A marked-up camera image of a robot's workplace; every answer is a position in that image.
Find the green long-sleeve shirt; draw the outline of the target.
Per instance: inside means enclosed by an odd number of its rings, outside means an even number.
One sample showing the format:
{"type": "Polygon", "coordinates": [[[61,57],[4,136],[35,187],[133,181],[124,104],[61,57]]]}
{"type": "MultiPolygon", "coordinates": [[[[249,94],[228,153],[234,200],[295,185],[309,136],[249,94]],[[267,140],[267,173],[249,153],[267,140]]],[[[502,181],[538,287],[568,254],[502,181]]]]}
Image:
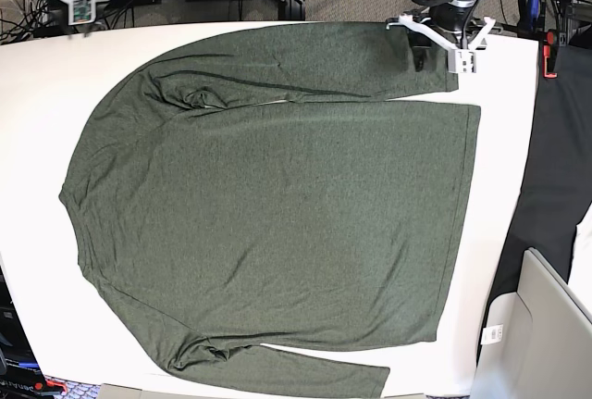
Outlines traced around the green long-sleeve shirt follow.
{"type": "Polygon", "coordinates": [[[89,281],[166,373],[252,393],[379,397],[314,358],[432,342],[481,111],[428,103],[403,28],[235,31],[138,67],[89,117],[59,195],[89,281]]]}

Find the beige plastic bin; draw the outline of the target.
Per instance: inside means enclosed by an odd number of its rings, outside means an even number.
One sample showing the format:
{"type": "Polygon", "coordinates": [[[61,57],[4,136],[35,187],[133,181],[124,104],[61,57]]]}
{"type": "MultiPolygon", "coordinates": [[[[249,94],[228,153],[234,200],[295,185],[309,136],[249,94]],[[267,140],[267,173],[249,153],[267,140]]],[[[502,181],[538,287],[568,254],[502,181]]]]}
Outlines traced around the beige plastic bin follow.
{"type": "Polygon", "coordinates": [[[536,249],[482,331],[472,398],[589,398],[591,313],[536,249]]]}

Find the orange black box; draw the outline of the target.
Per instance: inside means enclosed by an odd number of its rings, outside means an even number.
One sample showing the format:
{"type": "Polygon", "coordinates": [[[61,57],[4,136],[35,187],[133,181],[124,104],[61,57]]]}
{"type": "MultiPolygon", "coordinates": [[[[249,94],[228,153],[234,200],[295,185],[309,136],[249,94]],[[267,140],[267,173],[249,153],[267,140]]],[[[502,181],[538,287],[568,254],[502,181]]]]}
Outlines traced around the orange black box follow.
{"type": "Polygon", "coordinates": [[[4,275],[1,275],[1,389],[26,398],[58,397],[68,392],[63,381],[49,380],[42,373],[4,275]]]}

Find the orange black clamp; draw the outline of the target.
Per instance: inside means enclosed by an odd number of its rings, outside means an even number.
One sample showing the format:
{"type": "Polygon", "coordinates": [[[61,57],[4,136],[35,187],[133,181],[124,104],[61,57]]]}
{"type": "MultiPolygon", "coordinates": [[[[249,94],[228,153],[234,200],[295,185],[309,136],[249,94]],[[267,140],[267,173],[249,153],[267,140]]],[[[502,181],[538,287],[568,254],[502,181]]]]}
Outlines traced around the orange black clamp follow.
{"type": "Polygon", "coordinates": [[[543,77],[546,79],[555,79],[557,77],[555,62],[558,45],[559,35],[555,30],[548,30],[545,34],[542,51],[543,77]]]}

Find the blue handled tool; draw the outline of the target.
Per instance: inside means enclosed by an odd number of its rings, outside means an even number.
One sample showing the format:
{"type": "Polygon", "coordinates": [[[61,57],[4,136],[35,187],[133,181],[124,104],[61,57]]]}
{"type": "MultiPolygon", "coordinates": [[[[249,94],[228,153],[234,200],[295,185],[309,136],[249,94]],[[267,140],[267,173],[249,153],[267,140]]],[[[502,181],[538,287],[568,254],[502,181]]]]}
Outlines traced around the blue handled tool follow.
{"type": "Polygon", "coordinates": [[[527,0],[527,16],[532,27],[537,23],[540,8],[540,0],[527,0]]]}

